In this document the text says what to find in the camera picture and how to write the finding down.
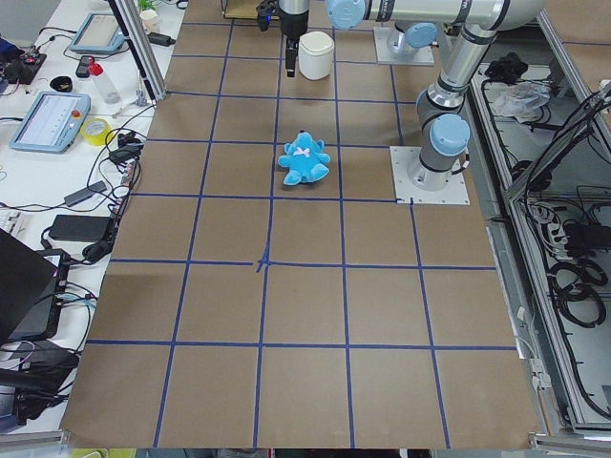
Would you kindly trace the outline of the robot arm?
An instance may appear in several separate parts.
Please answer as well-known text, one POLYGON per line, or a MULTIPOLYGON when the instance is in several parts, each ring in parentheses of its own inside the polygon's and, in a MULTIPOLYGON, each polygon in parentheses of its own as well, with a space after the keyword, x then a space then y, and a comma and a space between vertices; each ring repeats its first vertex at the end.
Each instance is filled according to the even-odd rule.
POLYGON ((458 114, 474 72, 499 31, 516 29, 544 8, 543 1, 327 1, 331 24, 349 30, 364 20, 407 20, 460 24, 451 56, 437 80, 417 101, 424 137, 419 158, 411 165, 412 179, 445 178, 471 136, 458 114))
MULTIPOLYGON (((285 37, 284 67, 293 77, 300 72, 309 80, 319 80, 330 73, 334 42, 323 32, 309 32, 308 1, 264 1, 257 7, 258 24, 266 31, 272 17, 280 20, 285 37)), ((397 21, 391 27, 373 29, 376 59, 383 65, 431 66, 432 44, 437 26, 428 22, 397 21)))

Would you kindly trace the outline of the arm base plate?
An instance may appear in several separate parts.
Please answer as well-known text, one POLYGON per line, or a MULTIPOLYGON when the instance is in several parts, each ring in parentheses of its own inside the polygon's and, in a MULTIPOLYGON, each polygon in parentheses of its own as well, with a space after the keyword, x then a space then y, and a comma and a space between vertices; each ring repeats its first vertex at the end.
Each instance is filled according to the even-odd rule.
POLYGON ((405 204, 469 205, 469 195, 457 158, 446 172, 428 170, 420 161, 420 147, 391 146, 395 200, 405 204))
POLYGON ((404 29, 396 26, 373 30, 377 62, 384 65, 433 66, 432 43, 437 35, 435 24, 420 22, 404 29))

